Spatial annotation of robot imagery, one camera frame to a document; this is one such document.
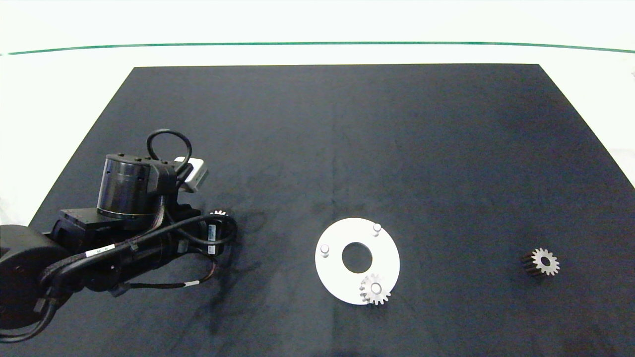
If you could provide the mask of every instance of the white disc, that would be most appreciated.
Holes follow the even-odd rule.
[[[344,265],[342,252],[351,243],[361,243],[371,253],[372,263],[363,273],[354,273]],[[336,298],[350,304],[368,304],[359,294],[366,276],[379,275],[381,289],[387,293],[399,277],[397,246],[385,229],[367,219],[347,218],[333,223],[317,241],[315,257],[317,275],[324,287]]]

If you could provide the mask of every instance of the center hole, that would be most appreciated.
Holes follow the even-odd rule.
[[[344,247],[342,261],[348,270],[354,273],[363,273],[370,268],[373,255],[365,245],[355,242]]]
[[[370,291],[377,294],[382,293],[382,286],[379,285],[379,283],[372,283],[370,285]]]

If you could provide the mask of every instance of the cylindrical motor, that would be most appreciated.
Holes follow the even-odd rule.
[[[150,165],[124,154],[107,155],[97,211],[117,219],[152,215],[148,195]]]

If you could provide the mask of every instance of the gear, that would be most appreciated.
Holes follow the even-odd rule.
[[[525,271],[530,276],[556,275],[560,267],[558,259],[546,249],[538,248],[522,258]]]
[[[377,274],[367,275],[361,281],[359,289],[361,290],[359,296],[369,304],[379,305],[381,303],[383,305],[384,301],[388,301],[388,296],[391,295],[390,292],[384,290],[382,279]]]

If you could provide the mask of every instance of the green line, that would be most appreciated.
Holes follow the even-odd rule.
[[[572,50],[591,50],[605,52],[635,53],[635,50],[621,50],[619,48],[571,46],[568,44],[545,44],[545,43],[516,43],[516,42],[481,42],[481,41],[318,41],[318,42],[200,42],[200,43],[136,43],[136,44],[100,44],[96,46],[76,46],[48,48],[46,50],[18,51],[0,54],[8,55],[28,55],[30,53],[72,51],[72,50],[92,50],[95,48],[126,48],[126,47],[175,47],[175,46],[289,46],[289,45],[315,45],[315,44],[476,44],[494,46],[525,46],[525,47],[549,47],[568,48]]]

